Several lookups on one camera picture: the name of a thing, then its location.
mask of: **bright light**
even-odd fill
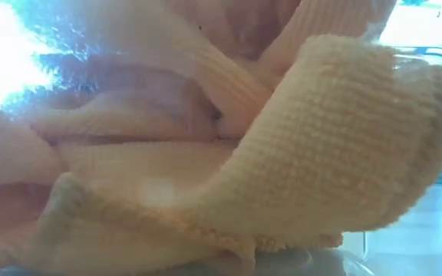
[[[0,3],[0,104],[26,87],[52,84],[51,74],[42,71],[32,57],[51,52],[32,38],[9,4]]]
[[[393,46],[442,47],[442,5],[427,6],[397,5],[380,42]]]

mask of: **cloth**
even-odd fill
[[[442,169],[442,67],[371,39],[395,1],[70,3],[88,39],[128,54],[48,57],[97,89],[0,110],[0,192],[51,189],[0,224],[0,268],[223,259],[248,275],[256,251],[335,247],[395,222]]]

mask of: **towel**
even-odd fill
[[[0,226],[0,268],[118,275],[223,259],[250,275],[257,251],[339,246],[434,182],[442,67],[372,40],[395,1],[200,2],[215,22],[179,2],[63,4],[91,41],[127,54],[55,59],[87,88],[0,110],[0,190],[51,189]]]

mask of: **clear plastic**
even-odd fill
[[[422,196],[414,185],[425,190],[442,169],[442,144],[434,144],[442,133],[434,133],[437,159],[410,169],[434,175],[376,180],[410,165],[401,163],[413,158],[406,145],[430,127],[418,115],[423,105],[425,117],[442,119],[429,101],[437,95],[416,97],[430,92],[428,84],[442,85],[442,67],[431,67],[442,66],[442,48],[424,53],[423,45],[391,42],[388,18],[400,5],[0,0],[0,276],[381,275],[389,263],[368,254],[369,237],[377,244],[380,234],[367,231],[389,229]],[[309,96],[299,103],[301,95],[288,90]],[[298,112],[280,113],[278,103],[292,100],[305,108],[287,104]],[[387,113],[384,103],[397,112],[410,107],[412,119]],[[327,131],[327,120],[338,125]],[[359,137],[346,128],[368,136],[353,148]],[[287,140],[277,141],[279,130]],[[308,153],[284,159],[299,149],[273,143]],[[220,180],[225,168],[254,173],[225,173],[235,185]],[[267,189],[266,179],[279,188]],[[250,186],[242,203],[230,198],[247,183],[260,187]]]

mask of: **knitted texture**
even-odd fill
[[[257,3],[55,6],[129,53],[56,59],[84,76],[0,110],[0,211],[4,191],[52,187],[43,212],[0,223],[0,267],[118,275],[227,256],[250,275],[256,251],[336,247],[415,204],[442,169],[442,67],[370,42],[395,0]]]

